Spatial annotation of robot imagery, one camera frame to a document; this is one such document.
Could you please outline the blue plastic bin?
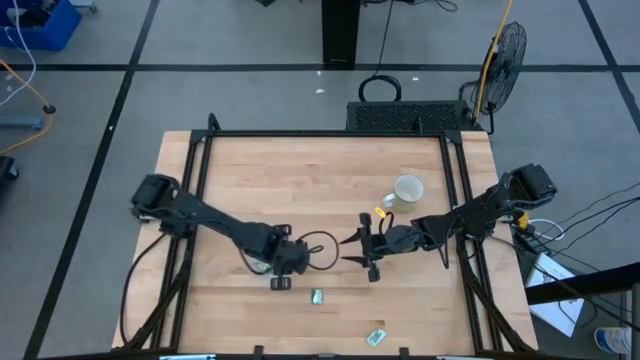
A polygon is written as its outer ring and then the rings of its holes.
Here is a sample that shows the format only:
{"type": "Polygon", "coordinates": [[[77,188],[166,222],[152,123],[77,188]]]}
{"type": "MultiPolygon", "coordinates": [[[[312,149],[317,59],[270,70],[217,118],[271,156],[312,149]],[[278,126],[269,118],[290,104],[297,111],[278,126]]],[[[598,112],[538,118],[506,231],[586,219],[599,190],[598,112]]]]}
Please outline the blue plastic bin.
{"type": "Polygon", "coordinates": [[[0,47],[61,51],[80,22],[69,0],[0,0],[0,47]]]}

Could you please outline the pale translucent mug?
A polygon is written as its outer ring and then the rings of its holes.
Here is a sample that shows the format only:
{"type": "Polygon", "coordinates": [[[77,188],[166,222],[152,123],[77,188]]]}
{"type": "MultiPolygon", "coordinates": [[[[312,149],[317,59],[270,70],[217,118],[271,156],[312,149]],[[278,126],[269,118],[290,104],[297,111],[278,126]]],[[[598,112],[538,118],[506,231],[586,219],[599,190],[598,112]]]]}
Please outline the pale translucent mug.
{"type": "Polygon", "coordinates": [[[392,192],[383,198],[382,203],[388,209],[409,212],[416,207],[423,194],[423,182],[415,175],[403,174],[395,180],[392,192]]]}

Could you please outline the black floor fan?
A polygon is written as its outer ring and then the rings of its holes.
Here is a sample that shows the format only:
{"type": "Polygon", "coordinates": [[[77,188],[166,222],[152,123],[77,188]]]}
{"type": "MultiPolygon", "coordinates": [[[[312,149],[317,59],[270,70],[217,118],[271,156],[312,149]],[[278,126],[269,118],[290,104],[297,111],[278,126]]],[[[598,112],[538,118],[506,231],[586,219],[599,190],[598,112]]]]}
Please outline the black floor fan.
{"type": "Polygon", "coordinates": [[[502,108],[512,93],[520,74],[526,53],[526,30],[518,22],[506,24],[499,35],[494,49],[489,49],[484,64],[488,65],[483,82],[483,94],[480,105],[477,105],[482,75],[474,81],[463,83],[458,92],[458,99],[462,100],[465,91],[471,88],[469,101],[473,107],[468,107],[466,117],[480,129],[478,118],[481,115],[489,117],[489,135],[495,131],[494,115],[502,108]]]}

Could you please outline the black desk edge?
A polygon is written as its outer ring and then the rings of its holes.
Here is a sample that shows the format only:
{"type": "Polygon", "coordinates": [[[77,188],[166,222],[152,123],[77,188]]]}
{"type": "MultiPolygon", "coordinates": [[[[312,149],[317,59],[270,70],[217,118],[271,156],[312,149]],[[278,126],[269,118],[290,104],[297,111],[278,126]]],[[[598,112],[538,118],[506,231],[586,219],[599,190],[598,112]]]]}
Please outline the black desk edge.
{"type": "Polygon", "coordinates": [[[640,284],[640,262],[566,279],[553,275],[548,278],[552,282],[525,290],[530,305],[628,291],[634,284],[640,284]]]}

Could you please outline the grey metal base leg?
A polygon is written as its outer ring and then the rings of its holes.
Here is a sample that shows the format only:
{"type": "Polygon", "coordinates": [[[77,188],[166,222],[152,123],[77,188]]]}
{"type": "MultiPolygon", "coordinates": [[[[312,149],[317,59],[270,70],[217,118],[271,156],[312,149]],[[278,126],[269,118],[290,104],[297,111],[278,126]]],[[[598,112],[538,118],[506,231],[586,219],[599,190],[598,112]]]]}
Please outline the grey metal base leg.
{"type": "Polygon", "coordinates": [[[44,120],[37,115],[0,115],[0,129],[26,128],[41,130],[44,120]]]}

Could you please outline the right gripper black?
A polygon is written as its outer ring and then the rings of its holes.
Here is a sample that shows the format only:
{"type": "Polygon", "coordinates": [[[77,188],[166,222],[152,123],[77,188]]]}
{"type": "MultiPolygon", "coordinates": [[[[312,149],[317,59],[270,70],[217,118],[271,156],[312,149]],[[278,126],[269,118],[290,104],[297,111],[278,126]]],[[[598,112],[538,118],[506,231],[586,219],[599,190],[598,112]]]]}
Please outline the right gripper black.
{"type": "Polygon", "coordinates": [[[361,243],[362,256],[343,256],[342,260],[355,262],[363,268],[367,268],[368,281],[371,283],[377,282],[381,278],[376,265],[378,260],[388,255],[413,252],[418,248],[419,233],[416,229],[407,225],[395,225],[395,215],[392,212],[387,212],[386,215],[386,218],[379,223],[379,232],[374,234],[371,230],[371,215],[361,213],[359,215],[361,227],[353,235],[340,242],[340,245],[361,243]]]}

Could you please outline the black upright post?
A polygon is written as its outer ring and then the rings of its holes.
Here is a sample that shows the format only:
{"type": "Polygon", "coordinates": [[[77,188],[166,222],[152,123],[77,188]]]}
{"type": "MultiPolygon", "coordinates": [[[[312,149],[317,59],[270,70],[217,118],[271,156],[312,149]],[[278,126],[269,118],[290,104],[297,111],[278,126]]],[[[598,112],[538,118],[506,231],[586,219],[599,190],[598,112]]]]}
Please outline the black upright post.
{"type": "Polygon", "coordinates": [[[360,0],[321,0],[323,62],[353,69],[356,61],[360,0]]]}

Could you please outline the black aluminium table frame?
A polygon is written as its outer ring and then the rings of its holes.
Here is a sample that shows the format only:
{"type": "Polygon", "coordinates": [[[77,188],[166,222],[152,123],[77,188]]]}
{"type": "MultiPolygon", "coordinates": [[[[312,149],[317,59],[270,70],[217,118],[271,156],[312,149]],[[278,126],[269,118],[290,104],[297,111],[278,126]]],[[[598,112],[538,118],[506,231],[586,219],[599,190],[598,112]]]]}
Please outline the black aluminium table frame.
{"type": "MultiPolygon", "coordinates": [[[[196,132],[169,131],[156,168],[177,176],[195,155],[191,190],[247,221],[288,223],[313,243],[345,240],[362,212],[371,212],[404,173],[417,175],[426,193],[413,217],[439,214],[498,181],[484,132],[451,137],[346,131],[220,131],[210,145],[196,132]]],[[[251,274],[236,248],[200,229],[183,301],[173,301],[160,344],[183,353],[244,358],[261,346],[265,358],[340,360],[347,356],[398,357],[474,352],[492,347],[493,324],[478,298],[464,287],[457,256],[443,265],[436,252],[390,256],[381,278],[367,279],[359,265],[318,257],[320,270],[273,291],[251,274]],[[311,303],[320,288],[324,303],[311,303]],[[375,348],[366,337],[384,329],[375,348]]]]}

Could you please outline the black caster object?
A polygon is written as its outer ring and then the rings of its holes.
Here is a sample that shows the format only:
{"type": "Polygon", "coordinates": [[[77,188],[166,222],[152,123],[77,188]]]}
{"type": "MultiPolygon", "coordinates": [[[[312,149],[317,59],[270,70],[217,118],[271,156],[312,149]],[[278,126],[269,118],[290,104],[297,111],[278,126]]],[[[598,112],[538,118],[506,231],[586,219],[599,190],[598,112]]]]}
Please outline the black caster object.
{"type": "Polygon", "coordinates": [[[19,170],[16,167],[15,159],[9,156],[0,156],[0,181],[16,180],[19,177],[19,170]]]}

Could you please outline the person's shoe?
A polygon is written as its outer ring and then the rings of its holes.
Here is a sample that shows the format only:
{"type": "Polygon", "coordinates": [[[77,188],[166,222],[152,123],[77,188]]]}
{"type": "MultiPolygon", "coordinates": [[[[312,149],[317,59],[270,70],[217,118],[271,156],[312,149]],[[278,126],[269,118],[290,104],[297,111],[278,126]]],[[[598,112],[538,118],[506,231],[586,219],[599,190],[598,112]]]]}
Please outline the person's shoe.
{"type": "Polygon", "coordinates": [[[594,331],[594,341],[605,353],[630,355],[632,329],[630,327],[599,327],[594,331]]]}

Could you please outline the white paper sheet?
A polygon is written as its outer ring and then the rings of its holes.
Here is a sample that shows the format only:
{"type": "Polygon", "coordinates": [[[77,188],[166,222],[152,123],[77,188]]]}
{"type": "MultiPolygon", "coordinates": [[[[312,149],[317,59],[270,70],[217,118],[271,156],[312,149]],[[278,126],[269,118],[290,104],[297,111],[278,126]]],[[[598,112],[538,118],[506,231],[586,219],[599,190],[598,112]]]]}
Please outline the white paper sheet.
{"type": "MultiPolygon", "coordinates": [[[[574,277],[575,274],[546,254],[540,254],[527,277],[525,287],[534,287],[574,277]]],[[[584,306],[583,299],[529,305],[530,312],[563,335],[572,337],[584,306]]]]}

